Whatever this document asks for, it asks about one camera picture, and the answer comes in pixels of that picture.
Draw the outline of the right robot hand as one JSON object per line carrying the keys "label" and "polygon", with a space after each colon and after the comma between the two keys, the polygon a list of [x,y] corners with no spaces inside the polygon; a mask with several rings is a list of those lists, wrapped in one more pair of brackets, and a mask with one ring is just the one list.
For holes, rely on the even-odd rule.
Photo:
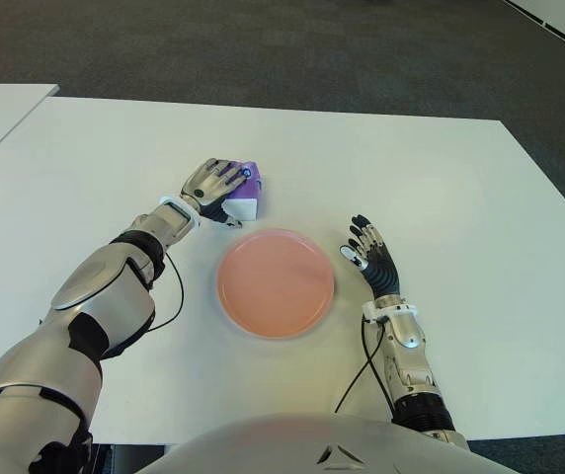
{"label": "right robot hand", "polygon": [[380,232],[361,214],[351,222],[353,238],[340,247],[341,255],[363,275],[375,299],[398,296],[399,274]]}

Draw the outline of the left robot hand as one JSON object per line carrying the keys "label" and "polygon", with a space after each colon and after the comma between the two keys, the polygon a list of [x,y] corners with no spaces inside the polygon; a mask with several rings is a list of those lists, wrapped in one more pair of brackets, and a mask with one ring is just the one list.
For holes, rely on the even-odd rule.
{"label": "left robot hand", "polygon": [[185,181],[180,198],[203,218],[230,228],[242,223],[222,207],[227,197],[242,186],[247,177],[241,165],[227,160],[208,159]]}

